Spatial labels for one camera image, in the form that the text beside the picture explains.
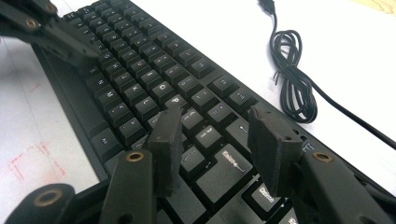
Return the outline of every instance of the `black cable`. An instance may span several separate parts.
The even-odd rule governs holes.
[[[381,133],[378,129],[360,119],[328,96],[309,76],[297,68],[300,61],[303,42],[300,35],[293,30],[276,31],[277,17],[273,0],[260,0],[260,5],[274,17],[274,30],[270,38],[270,50],[278,70],[275,74],[276,83],[280,76],[284,78],[280,103],[283,111],[299,123],[310,123],[318,114],[317,103],[312,88],[330,105],[341,111],[361,127],[379,138],[388,146],[396,149],[396,142]]]

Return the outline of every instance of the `keyboard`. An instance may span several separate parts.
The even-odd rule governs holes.
[[[34,49],[100,181],[178,106],[181,184],[158,199],[158,223],[297,223],[290,199],[272,197],[251,163],[249,109],[277,113],[303,150],[326,148],[318,139],[132,2],[98,1],[63,19],[97,44],[98,64],[78,71]]]

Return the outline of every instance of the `black keyboard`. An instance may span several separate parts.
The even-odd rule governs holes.
[[[181,186],[158,200],[158,223],[297,223],[291,201],[269,195],[251,164],[248,111],[277,113],[304,150],[317,139],[131,2],[98,1],[64,19],[96,42],[99,63],[77,72],[35,52],[101,181],[121,152],[142,147],[163,110],[180,106]]]

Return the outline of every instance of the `white surface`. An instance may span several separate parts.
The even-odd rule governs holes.
[[[52,2],[60,9],[59,15],[62,16],[87,6],[92,1]],[[276,70],[268,51],[273,20],[262,12],[256,0],[134,2],[279,108],[281,87],[275,86],[272,80]],[[396,45],[393,43],[396,39],[396,17],[348,0],[276,1],[276,14],[278,30],[293,29],[303,38],[304,50],[299,68],[336,102],[390,138],[396,139],[396,118],[392,102],[396,95],[393,87],[396,81]],[[49,103],[47,98],[45,106],[42,106],[42,102],[37,103],[40,106],[34,104],[40,100],[30,91],[45,79],[34,54],[27,54],[26,50],[29,48],[26,47],[10,50],[10,46],[16,45],[13,40],[6,40],[6,44],[8,49],[4,40],[0,44],[0,171],[2,176],[12,177],[14,180],[2,181],[0,192],[2,195],[14,192],[18,197],[10,197],[7,201],[0,199],[0,222],[6,218],[5,214],[9,213],[13,204],[18,203],[16,201],[20,200],[22,195],[37,187],[37,182],[33,180],[29,180],[29,185],[19,183],[21,181],[15,172],[11,172],[7,166],[12,159],[26,152],[28,148],[40,149],[45,146],[61,167],[69,167],[66,175],[60,176],[59,170],[54,168],[56,165],[48,162],[50,158],[44,158],[52,169],[52,175],[57,178],[55,181],[71,183],[77,189],[83,189],[95,182],[92,170],[85,161],[85,165],[74,165],[74,159],[68,157],[80,152],[76,150],[70,153],[63,150],[64,145],[78,143],[72,140],[73,134],[69,137],[64,136],[65,133],[71,132],[58,128],[60,126],[55,124],[58,120],[68,126],[63,113],[59,112],[59,104]],[[28,72],[37,72],[41,76],[32,79]],[[46,97],[53,100],[53,91],[48,84],[39,85],[34,92],[42,87],[46,87],[50,93],[46,93]],[[328,105],[318,94],[316,99],[318,118],[303,127],[396,195],[396,150],[367,133]],[[48,119],[38,116],[52,115],[53,106],[60,117],[54,115],[55,118]],[[49,110],[50,113],[44,113],[42,109]],[[56,133],[61,133],[62,138],[49,140],[56,137]]]

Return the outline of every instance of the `keyboard cable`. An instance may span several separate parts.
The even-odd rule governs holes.
[[[259,0],[265,12],[274,18],[274,29],[270,37],[270,51],[277,71],[274,79],[284,78],[280,93],[280,105],[284,113],[298,123],[311,123],[318,114],[318,107],[313,95],[314,89],[330,105],[357,122],[361,127],[379,138],[388,146],[396,149],[396,142],[378,129],[336,103],[309,76],[297,68],[300,61],[303,42],[294,30],[277,31],[277,17],[273,0]]]

